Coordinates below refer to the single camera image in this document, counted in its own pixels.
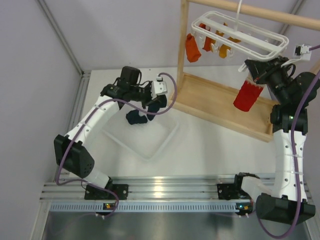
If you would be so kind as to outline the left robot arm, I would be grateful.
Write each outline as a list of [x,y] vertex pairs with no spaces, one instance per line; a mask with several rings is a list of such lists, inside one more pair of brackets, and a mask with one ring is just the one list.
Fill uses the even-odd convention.
[[130,125],[146,124],[167,106],[167,86],[160,73],[155,80],[141,81],[138,68],[124,66],[120,76],[107,84],[97,101],[85,117],[64,135],[57,135],[53,141],[58,171],[67,170],[76,175],[75,181],[95,187],[103,199],[113,194],[113,180],[101,172],[89,152],[89,145],[105,124],[125,105],[140,102],[142,109],[134,108],[125,118]]

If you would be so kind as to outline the navy blue sock pair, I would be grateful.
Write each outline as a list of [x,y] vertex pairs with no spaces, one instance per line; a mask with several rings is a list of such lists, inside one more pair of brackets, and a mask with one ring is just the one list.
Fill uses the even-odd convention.
[[147,111],[150,113],[158,113],[160,109],[167,106],[167,97],[166,95],[157,96],[151,103],[148,105]]

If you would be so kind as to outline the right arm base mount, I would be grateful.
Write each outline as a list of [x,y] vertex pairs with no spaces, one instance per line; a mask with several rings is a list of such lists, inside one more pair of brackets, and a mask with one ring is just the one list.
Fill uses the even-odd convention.
[[244,177],[249,177],[248,172],[240,172],[234,176],[232,183],[217,184],[217,194],[219,200],[239,200],[250,199],[250,196],[242,190],[242,182]]

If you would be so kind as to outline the red and beige sock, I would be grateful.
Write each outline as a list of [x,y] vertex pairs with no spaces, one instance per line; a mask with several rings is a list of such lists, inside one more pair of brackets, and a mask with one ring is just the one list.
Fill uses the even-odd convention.
[[264,88],[265,84],[256,84],[248,75],[233,101],[234,107],[240,111],[249,112]]

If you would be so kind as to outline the white plastic clip hanger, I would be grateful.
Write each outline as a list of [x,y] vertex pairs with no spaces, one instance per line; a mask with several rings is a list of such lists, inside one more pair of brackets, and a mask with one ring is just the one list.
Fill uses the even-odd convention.
[[[289,39],[279,33],[239,20],[241,7],[240,0],[236,17],[218,11],[208,11],[192,22],[191,32],[203,40],[206,37],[214,40],[215,43],[211,46],[215,52],[219,51],[221,45],[229,46],[230,53],[227,57],[238,51],[250,60],[267,62],[282,54],[289,45]],[[210,27],[210,32],[199,27],[201,23]],[[216,31],[223,32],[224,36],[217,35]],[[239,39],[241,42],[229,44],[228,37]]]

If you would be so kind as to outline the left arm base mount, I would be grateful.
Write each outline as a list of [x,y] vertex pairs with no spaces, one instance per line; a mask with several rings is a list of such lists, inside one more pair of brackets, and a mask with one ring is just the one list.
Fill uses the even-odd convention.
[[[126,200],[129,193],[128,184],[112,184],[110,191],[117,195],[119,200]],[[98,189],[91,185],[85,187],[85,200],[115,200],[115,196],[105,190]]]

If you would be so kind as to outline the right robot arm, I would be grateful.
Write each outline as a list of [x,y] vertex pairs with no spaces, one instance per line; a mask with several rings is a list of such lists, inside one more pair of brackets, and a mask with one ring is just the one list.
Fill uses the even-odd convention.
[[308,203],[303,183],[303,152],[308,133],[307,106],[317,96],[319,76],[302,72],[288,74],[295,65],[288,58],[269,61],[245,60],[253,81],[267,85],[278,100],[272,107],[270,122],[276,149],[275,179],[272,189],[255,174],[241,172],[234,178],[233,192],[238,198],[255,202],[257,217],[291,225],[315,216],[316,207]]

